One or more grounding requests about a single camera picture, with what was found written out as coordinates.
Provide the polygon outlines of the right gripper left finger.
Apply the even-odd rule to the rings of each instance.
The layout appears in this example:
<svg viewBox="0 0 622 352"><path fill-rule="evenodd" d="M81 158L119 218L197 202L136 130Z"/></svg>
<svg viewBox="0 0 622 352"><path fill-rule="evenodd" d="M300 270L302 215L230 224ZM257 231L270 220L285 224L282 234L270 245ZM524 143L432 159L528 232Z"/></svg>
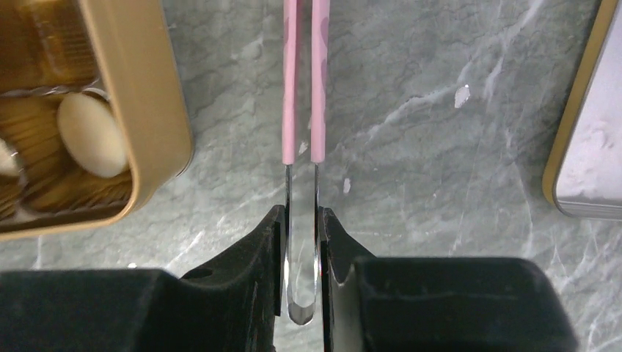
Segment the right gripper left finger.
<svg viewBox="0 0 622 352"><path fill-rule="evenodd" d="M181 277L159 268L4 271L3 351L272 351L285 209Z"/></svg>

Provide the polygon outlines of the pink metal tweezers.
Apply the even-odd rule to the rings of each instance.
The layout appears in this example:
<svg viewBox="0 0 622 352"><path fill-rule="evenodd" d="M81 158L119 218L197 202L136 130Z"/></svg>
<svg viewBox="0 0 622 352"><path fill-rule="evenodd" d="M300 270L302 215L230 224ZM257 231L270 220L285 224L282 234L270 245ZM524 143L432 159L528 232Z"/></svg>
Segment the pink metal tweezers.
<svg viewBox="0 0 622 352"><path fill-rule="evenodd" d="M320 217L321 167L326 158L326 94L329 48L330 1L284 1L282 46L282 163L285 167L286 238L296 236L293 215L293 169L301 144L314 172L310 240L313 244L313 276L308 303L297 300L298 285L291 276L291 243L285 253L285 297L288 317L306 326L315 317L321 290Z"/></svg>

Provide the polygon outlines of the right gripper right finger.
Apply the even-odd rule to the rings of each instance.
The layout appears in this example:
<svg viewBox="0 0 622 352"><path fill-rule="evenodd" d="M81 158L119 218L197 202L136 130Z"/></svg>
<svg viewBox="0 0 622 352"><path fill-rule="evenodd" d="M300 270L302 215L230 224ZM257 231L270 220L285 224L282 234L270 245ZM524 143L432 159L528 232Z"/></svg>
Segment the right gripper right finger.
<svg viewBox="0 0 622 352"><path fill-rule="evenodd" d="M326 351L576 351L546 274L519 257L378 257L319 211Z"/></svg>

